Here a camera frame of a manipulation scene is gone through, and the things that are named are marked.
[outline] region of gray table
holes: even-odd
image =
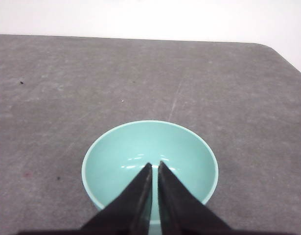
[[[273,49],[0,35],[0,235],[84,224],[96,213],[86,150],[140,119],[210,145],[220,175],[208,207],[233,228],[301,234],[301,73]]]

